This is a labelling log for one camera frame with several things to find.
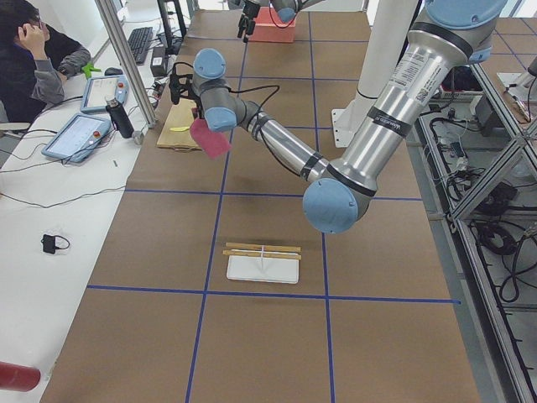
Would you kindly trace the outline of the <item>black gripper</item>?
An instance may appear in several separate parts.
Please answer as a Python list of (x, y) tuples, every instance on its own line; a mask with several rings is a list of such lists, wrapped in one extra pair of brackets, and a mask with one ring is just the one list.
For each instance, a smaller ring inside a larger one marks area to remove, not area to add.
[(259, 14), (261, 5), (258, 1), (244, 0), (242, 15), (238, 22), (237, 37), (243, 43), (247, 43), (249, 37), (253, 34), (256, 25), (256, 18)]

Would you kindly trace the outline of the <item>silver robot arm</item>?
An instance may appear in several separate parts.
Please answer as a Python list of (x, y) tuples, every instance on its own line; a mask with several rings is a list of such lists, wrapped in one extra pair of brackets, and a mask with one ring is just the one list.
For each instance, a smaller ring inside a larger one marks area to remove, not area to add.
[(244, 43), (292, 42), (295, 19), (302, 10), (319, 1), (243, 1), (237, 37)]
[(454, 67), (486, 60), (503, 1), (427, 1), (408, 33), (409, 48), (370, 107), (343, 155), (328, 161), (255, 102), (231, 96), (226, 61), (215, 49), (200, 50), (193, 92), (212, 132), (236, 127), (264, 142), (274, 158), (309, 181), (303, 211), (323, 233), (348, 230), (368, 209), (377, 177)]

